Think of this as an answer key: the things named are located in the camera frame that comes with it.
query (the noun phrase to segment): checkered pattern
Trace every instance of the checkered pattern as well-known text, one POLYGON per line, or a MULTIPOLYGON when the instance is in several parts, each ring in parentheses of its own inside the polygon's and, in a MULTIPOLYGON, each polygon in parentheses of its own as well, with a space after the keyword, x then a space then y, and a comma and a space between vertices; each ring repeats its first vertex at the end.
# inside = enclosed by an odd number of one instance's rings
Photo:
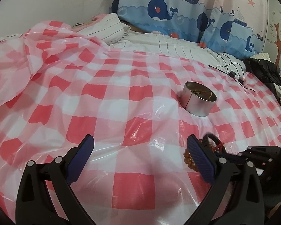
POLYGON ((256 93, 197 61, 110 49, 61 22, 0 43, 2 209, 14 219, 29 160, 50 162, 92 134, 94 152, 72 188, 97 224, 183 224, 209 188, 183 162, 190 134, 212 132, 230 153, 280 145, 275 97, 245 79, 256 93), (207 117, 179 104, 186 81, 216 93, 207 117))

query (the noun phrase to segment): wallpaper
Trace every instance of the wallpaper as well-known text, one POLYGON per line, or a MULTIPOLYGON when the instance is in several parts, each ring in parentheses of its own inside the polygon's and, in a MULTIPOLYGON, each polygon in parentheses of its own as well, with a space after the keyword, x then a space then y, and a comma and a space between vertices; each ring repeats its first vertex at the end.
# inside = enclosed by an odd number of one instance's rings
POLYGON ((268 53, 271 61, 281 69, 281 4, 278 0, 268 0, 268 9, 268 27, 262 52, 268 53))

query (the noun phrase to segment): whale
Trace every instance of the whale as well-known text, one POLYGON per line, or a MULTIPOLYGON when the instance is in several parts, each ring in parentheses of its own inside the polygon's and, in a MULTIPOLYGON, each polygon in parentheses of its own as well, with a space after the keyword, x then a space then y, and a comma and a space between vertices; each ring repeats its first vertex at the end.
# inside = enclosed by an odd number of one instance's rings
POLYGON ((118 12, 118 5, 119 5, 119 0, 114 0, 112 2, 112 5, 111 5, 111 12, 112 13, 117 13, 118 12))
POLYGON ((198 16, 198 19, 197 19, 198 30, 200 30, 201 32, 204 32, 207 28, 207 24, 208 24, 208 17, 206 15, 206 13, 203 12, 198 16))
POLYGON ((249 36, 249 37, 247 38, 246 51, 248 51, 248 52, 252 52, 252 50, 253 50, 253 48, 254 48, 254 44, 253 44, 253 43, 250 43, 251 37, 252 37, 252 36, 249 36))
POLYGON ((151 0, 148 4, 148 15, 157 21, 167 21, 171 20, 174 13, 178 13, 178 8, 170 8, 171 15, 169 15, 167 10, 167 4, 164 0, 151 0))
POLYGON ((232 28, 232 21, 227 21, 226 23, 224 23, 222 25, 222 28, 220 29, 220 36, 223 40, 228 40, 229 39, 229 35, 231 33, 231 28, 232 28))

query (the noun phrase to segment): curtain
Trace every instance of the curtain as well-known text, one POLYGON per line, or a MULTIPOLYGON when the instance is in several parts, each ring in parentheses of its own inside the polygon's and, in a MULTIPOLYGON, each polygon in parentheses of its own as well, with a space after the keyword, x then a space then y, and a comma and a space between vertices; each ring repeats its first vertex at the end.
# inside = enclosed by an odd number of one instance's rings
POLYGON ((111 0, 110 12, 239 59, 262 52, 268 21, 267 0, 111 0))

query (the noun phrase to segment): metal can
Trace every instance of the metal can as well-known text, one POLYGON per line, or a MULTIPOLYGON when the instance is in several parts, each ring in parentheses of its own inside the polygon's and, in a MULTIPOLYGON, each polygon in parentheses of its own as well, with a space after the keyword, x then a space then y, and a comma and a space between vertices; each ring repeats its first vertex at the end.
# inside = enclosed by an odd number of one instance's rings
POLYGON ((212 90, 193 81, 185 83, 180 96, 180 103, 183 108, 199 117, 206 117, 216 100, 217 97, 212 90))

